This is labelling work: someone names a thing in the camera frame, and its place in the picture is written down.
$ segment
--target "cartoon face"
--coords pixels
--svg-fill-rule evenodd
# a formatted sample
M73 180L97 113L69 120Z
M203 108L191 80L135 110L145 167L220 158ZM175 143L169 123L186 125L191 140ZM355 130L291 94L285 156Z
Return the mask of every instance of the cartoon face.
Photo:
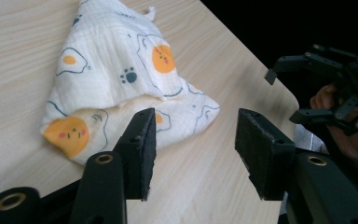
M152 61L156 70L160 73L169 73L175 68L171 48L167 45L159 45L153 48Z
M87 64L87 60L77 50L67 48L59 58L57 76L62 73L82 73Z
M49 124L43 135L72 159L89 142L89 129L83 119L68 117Z
M169 115L156 110L156 132L169 130L171 128L171 118Z

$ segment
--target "light wood surface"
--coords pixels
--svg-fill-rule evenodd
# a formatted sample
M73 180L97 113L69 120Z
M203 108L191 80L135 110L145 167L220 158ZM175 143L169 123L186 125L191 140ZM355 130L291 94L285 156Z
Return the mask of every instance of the light wood surface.
M262 113L293 139L295 97L198 0L123 0L157 9L179 75L221 105L204 132L158 151L147 202L128 200L130 224L276 223L280 202L263 202L234 149L239 108ZM0 192L41 197L78 180L83 167L40 134L46 100L78 0L0 0Z

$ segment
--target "muslin cloth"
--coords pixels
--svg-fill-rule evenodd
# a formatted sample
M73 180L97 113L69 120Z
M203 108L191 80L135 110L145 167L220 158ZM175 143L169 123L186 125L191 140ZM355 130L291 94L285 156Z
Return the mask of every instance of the muslin cloth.
M153 23L118 0L83 0L58 57L41 133L85 164L112 150L132 116L156 111L157 149L203 132L219 104L179 77L172 50Z

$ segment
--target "black mechanical part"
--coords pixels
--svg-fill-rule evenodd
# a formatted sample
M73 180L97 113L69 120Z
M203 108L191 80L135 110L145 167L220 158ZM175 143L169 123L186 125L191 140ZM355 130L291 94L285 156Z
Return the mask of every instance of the black mechanical part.
M157 155L156 115L152 108L134 117L137 119L130 122L113 150L120 154L123 162L126 198L146 201Z
M281 201L282 178L295 157L295 144L259 113L241 108L235 149L240 154L261 199Z
M1 192L0 224L127 223L126 200L146 200L155 158L156 114L148 108L113 151L88 159L81 179L43 198L27 187Z
M115 151L87 160L69 220L78 223L127 223L123 168Z
M304 55L279 58L268 70L265 79L272 85L275 78L283 74L303 77L306 80L304 83L310 87L335 83L338 88L334 108L325 111L300 108L290 118L293 123L336 125L346 135L358 132L358 116L351 121L346 120L358 106L358 55L313 45Z
M235 149L261 199L280 200L287 192L280 224L358 223L351 181L328 155L294 145L264 116L240 108Z

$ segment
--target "person's hand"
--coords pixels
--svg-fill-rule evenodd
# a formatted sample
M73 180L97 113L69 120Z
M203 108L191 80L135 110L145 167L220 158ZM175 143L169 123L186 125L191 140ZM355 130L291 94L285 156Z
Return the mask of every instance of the person's hand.
M318 108L331 108L335 105L334 93L337 92L336 86L330 84L322 87L316 95L310 98L310 106L312 109ZM351 120L358 115L358 107L346 117ZM336 126L327 126L329 132L333 136L334 141L337 143L339 150L346 157L354 161L355 166L358 168L358 133L347 136L341 129Z

